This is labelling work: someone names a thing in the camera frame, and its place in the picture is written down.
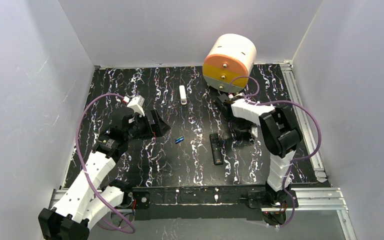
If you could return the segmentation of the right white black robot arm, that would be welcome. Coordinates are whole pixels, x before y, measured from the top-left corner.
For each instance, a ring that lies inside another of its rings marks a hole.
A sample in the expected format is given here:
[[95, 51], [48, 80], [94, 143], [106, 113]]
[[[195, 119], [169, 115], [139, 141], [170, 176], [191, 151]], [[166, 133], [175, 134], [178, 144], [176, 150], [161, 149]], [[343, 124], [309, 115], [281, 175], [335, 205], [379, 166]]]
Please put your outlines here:
[[283, 203], [290, 190], [290, 167], [303, 140], [303, 134], [290, 106], [299, 104], [288, 100], [253, 102], [238, 94], [221, 94], [213, 100], [227, 121], [239, 125], [240, 130], [249, 130], [257, 136], [261, 129], [263, 142], [270, 153], [269, 174], [263, 194], [264, 205]]

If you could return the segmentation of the black tv remote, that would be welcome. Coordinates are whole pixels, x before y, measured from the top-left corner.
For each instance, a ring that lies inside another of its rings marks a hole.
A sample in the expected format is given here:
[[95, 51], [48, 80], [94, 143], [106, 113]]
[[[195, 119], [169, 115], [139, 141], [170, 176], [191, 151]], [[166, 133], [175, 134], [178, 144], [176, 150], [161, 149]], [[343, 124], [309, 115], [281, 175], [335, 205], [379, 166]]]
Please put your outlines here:
[[209, 135], [211, 152], [213, 157], [213, 163], [217, 165], [223, 164], [223, 155], [221, 152], [221, 145], [219, 140], [219, 135], [217, 133], [212, 133]]

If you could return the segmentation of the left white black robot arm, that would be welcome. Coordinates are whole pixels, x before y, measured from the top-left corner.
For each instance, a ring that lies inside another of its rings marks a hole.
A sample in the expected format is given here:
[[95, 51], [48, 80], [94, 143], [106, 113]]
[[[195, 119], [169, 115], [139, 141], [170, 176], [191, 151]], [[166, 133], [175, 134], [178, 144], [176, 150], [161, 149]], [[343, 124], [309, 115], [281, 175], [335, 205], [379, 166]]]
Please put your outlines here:
[[102, 193], [97, 191], [104, 177], [128, 150], [129, 142], [163, 137], [170, 126], [155, 109], [150, 117], [127, 107], [116, 114], [99, 133], [97, 141], [71, 187], [50, 208], [38, 215], [45, 240], [86, 240], [91, 229], [108, 212], [120, 205], [132, 187], [125, 181], [113, 180]]

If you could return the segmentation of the white air conditioner remote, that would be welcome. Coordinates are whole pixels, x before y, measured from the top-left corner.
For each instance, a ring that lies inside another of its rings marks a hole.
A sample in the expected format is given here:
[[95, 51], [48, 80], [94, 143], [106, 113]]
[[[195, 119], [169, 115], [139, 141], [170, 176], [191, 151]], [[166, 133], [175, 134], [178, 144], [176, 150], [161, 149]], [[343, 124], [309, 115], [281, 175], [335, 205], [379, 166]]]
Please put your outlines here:
[[249, 130], [249, 133], [253, 138], [258, 138], [258, 127], [257, 126], [252, 126]]

